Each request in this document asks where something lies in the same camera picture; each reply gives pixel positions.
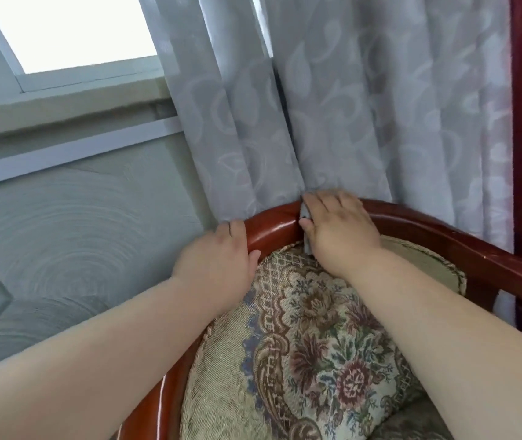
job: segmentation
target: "window sill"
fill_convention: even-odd
[[[161,70],[24,93],[0,105],[0,135],[169,97]]]

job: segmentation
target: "person's right arm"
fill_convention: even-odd
[[[455,439],[522,439],[522,333],[384,250],[356,197],[304,201],[316,258],[389,331]]]

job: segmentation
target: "person's left arm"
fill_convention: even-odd
[[[173,275],[0,362],[0,438],[106,439],[216,316],[248,291],[260,252],[244,223],[183,250]]]

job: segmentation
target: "gray cleaning cloth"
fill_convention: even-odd
[[[309,214],[308,207],[306,207],[303,202],[301,204],[300,218],[312,219],[312,215]],[[305,233],[304,233],[304,251],[306,252],[307,255],[312,254],[312,247],[309,245],[308,235],[306,235]]]

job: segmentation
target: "chair backrest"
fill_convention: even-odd
[[[522,298],[522,259],[438,219],[400,205],[364,200],[383,235],[435,251],[467,275],[467,298],[491,311],[500,289]],[[249,251],[261,258],[303,238],[300,202],[275,207],[245,221]],[[119,430],[119,440],[179,440],[181,407],[201,337],[143,399]]]

